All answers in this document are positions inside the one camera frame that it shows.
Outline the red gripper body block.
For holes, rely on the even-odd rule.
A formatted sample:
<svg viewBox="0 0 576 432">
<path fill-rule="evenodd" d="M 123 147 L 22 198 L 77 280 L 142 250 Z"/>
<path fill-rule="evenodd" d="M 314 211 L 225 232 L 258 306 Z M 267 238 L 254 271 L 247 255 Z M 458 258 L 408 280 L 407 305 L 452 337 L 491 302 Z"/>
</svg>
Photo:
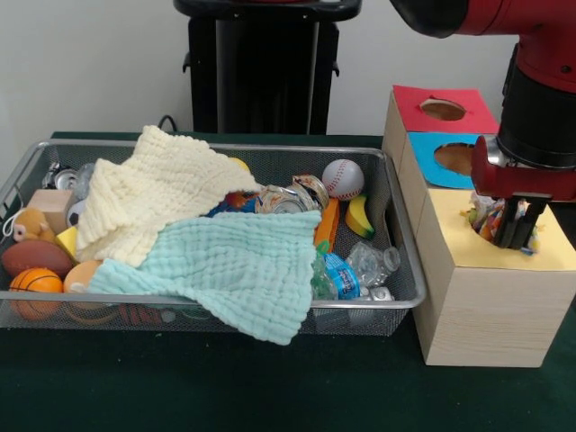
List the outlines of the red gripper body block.
<svg viewBox="0 0 576 432">
<path fill-rule="evenodd" d="M 480 195 L 509 199 L 513 196 L 575 201 L 575 171 L 511 165 L 496 136 L 481 135 L 472 151 L 472 183 Z"/>
</svg>

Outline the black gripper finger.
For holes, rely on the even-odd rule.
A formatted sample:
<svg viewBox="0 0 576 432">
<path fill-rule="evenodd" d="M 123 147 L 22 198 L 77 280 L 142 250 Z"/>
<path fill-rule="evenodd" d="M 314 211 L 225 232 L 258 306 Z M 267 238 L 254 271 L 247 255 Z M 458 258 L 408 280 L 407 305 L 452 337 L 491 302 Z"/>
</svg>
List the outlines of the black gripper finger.
<svg viewBox="0 0 576 432">
<path fill-rule="evenodd" d="M 508 248 L 514 238 L 516 230 L 516 215 L 518 211 L 518 198 L 509 198 L 504 201 L 499 226 L 494 235 L 494 244 L 499 248 Z"/>
<path fill-rule="evenodd" d="M 546 207 L 546 200 L 533 200 L 528 203 L 523 216 L 517 220 L 514 236 L 510 243 L 512 249 L 526 248 L 534 232 L 536 222 Z"/>
</svg>

